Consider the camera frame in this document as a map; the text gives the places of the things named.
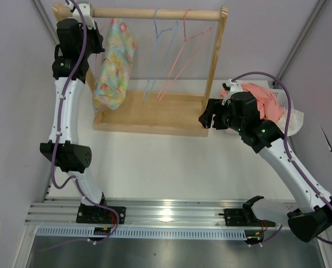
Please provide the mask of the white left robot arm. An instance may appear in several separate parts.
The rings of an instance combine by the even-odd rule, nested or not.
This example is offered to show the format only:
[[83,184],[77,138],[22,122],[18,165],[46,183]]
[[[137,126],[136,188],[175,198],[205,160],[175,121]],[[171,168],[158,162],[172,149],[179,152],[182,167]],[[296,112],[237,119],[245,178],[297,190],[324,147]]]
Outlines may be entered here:
[[47,142],[40,144],[40,152],[56,168],[68,174],[81,195],[81,207],[90,208],[89,217],[95,223],[108,218],[103,204],[104,194],[93,178],[90,147],[80,145],[78,115],[81,93],[89,70],[88,59],[100,54],[103,37],[97,27],[87,28],[74,18],[57,23],[59,44],[55,47],[52,74],[55,79],[55,110],[51,133]]

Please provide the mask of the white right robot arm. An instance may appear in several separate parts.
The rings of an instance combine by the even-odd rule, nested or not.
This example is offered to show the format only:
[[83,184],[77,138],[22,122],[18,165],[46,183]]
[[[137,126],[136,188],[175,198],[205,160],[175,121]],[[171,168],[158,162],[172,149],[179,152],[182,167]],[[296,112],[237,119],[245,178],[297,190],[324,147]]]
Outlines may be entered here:
[[260,118],[257,100],[250,92],[234,93],[227,100],[210,99],[199,122],[204,128],[238,132],[241,140],[274,169],[296,201],[292,207],[256,196],[243,204],[246,224],[268,220],[288,226],[303,242],[310,242],[332,226],[332,194],[295,160],[279,127]]

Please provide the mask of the floral pastel skirt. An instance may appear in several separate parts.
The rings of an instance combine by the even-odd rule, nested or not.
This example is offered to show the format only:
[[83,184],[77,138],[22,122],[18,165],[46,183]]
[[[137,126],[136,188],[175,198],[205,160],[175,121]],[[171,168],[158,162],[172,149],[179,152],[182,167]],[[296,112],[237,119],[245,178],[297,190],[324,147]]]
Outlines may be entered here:
[[117,109],[126,98],[137,41],[121,18],[111,19],[104,61],[93,92],[93,108],[98,113]]

